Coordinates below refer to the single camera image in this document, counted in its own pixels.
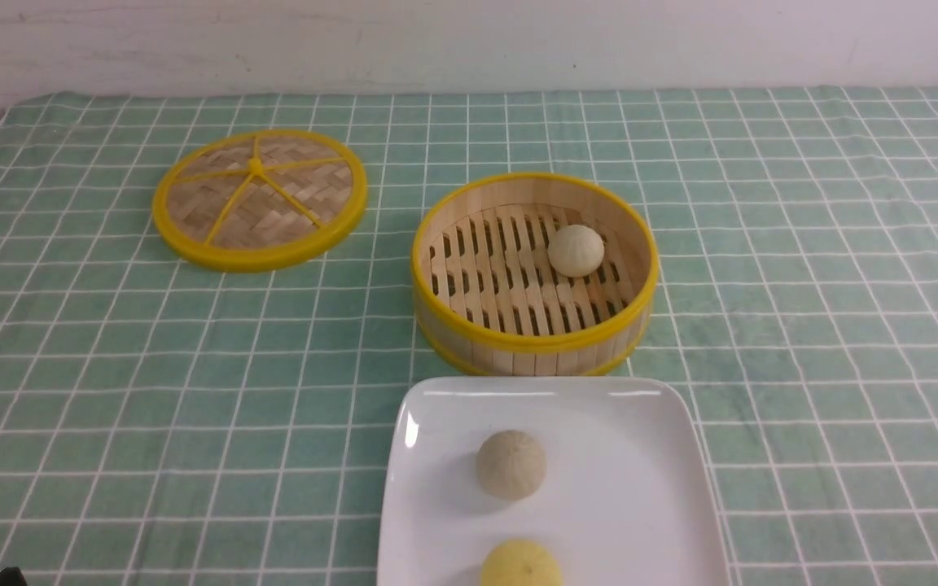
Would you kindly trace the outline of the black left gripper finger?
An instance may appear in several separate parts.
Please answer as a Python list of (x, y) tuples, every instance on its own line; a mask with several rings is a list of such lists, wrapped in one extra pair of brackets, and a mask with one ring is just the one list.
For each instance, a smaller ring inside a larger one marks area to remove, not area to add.
[(28, 582), (19, 567), (5, 567), (0, 570), (0, 586), (28, 586)]

